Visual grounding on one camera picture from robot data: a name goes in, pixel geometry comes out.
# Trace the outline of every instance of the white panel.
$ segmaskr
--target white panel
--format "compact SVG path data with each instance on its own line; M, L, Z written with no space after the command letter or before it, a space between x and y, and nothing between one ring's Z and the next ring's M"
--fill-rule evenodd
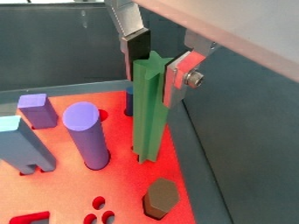
M299 82L297 1L133 1Z

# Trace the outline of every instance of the green rectangular prism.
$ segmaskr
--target green rectangular prism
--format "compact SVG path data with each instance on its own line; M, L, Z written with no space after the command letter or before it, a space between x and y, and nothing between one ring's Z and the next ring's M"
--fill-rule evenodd
M172 59L163 59L151 52L148 59L133 62L133 151L139 163L156 161L168 108L163 104L164 66Z

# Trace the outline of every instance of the screw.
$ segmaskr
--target screw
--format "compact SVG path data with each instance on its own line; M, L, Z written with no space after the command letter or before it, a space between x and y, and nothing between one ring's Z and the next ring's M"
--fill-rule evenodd
M209 49L212 50L216 47L216 45L217 45L217 43L212 42L211 45L209 45Z
M184 78L184 84L188 85L191 88L196 88L203 81L203 74L199 73L196 70L187 73Z

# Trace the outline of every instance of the purple cylinder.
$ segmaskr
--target purple cylinder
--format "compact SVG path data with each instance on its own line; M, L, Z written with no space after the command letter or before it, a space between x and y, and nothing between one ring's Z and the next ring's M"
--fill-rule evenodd
M109 160L100 114L96 106L85 101L72 104L63 113L63 123L91 170L103 169Z

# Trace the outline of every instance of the purple block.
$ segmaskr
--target purple block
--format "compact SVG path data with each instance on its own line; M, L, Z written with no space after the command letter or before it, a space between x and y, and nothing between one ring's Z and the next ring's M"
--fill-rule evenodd
M47 94L21 95L17 108L21 110L35 129L56 127L59 117Z
M91 170L103 169L109 160L100 114L96 106L85 101L72 104L63 113L63 123Z

